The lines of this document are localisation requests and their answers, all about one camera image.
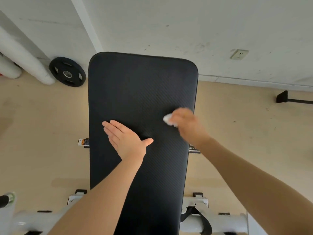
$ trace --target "weight plate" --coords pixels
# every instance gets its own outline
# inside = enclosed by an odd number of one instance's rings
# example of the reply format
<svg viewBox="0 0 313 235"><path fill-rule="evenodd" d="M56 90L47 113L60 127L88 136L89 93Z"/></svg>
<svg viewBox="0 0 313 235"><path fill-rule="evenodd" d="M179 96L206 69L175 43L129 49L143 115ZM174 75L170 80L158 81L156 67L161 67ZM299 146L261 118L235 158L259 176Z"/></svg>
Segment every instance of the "weight plate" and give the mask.
<svg viewBox="0 0 313 235"><path fill-rule="evenodd" d="M53 76L65 85L78 87L84 84L86 80L85 71L82 67L65 57L57 57L49 64L49 70Z"/></svg>

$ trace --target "wall socket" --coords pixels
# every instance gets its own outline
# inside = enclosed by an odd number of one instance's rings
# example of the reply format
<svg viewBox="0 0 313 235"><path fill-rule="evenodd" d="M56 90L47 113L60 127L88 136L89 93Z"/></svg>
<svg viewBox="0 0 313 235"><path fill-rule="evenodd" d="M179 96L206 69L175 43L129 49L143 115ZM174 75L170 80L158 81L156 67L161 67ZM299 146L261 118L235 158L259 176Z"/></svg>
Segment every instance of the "wall socket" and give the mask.
<svg viewBox="0 0 313 235"><path fill-rule="evenodd" d="M249 53L249 50L237 49L237 50L234 52L234 54L230 57L230 59L241 60L241 59L243 59L248 53Z"/></svg>

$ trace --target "forearm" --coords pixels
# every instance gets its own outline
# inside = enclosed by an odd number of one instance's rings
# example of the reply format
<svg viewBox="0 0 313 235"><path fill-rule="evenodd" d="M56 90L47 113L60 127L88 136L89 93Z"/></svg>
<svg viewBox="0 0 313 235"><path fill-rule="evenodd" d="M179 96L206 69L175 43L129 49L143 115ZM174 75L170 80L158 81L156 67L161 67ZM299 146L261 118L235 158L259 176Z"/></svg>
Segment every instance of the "forearm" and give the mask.
<svg viewBox="0 0 313 235"><path fill-rule="evenodd" d="M212 138L199 150L269 235L309 234L313 230L313 204L297 191Z"/></svg>
<svg viewBox="0 0 313 235"><path fill-rule="evenodd" d="M112 235L141 163L142 158L139 157L129 157L120 162L57 222L49 235Z"/></svg>

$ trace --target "white cloth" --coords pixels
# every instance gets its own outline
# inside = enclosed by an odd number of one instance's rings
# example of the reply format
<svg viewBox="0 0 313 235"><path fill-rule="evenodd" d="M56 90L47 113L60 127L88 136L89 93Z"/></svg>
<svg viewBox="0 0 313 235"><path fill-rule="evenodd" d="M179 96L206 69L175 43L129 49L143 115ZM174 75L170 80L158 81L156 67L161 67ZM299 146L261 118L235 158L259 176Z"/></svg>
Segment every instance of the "white cloth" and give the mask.
<svg viewBox="0 0 313 235"><path fill-rule="evenodd" d="M167 123L169 126L177 127L177 124L171 123L169 121L171 117L172 117L172 114L167 114L166 116L163 117L163 121Z"/></svg>

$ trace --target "floor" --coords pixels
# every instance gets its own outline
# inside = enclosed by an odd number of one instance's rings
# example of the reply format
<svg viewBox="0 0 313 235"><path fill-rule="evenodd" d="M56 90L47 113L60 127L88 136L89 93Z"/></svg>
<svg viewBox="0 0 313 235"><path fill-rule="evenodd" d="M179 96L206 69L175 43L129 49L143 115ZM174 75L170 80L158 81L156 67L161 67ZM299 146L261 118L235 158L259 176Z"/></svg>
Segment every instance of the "floor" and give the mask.
<svg viewBox="0 0 313 235"><path fill-rule="evenodd" d="M224 146L313 202L313 106L276 104L280 92L200 81L195 114ZM313 101L309 92L290 97ZM89 188L89 150L77 146L84 137L88 83L0 77L0 194L15 191L17 210L57 211L75 189ZM201 154L189 155L185 195L192 192L203 192L215 212L245 212Z"/></svg>

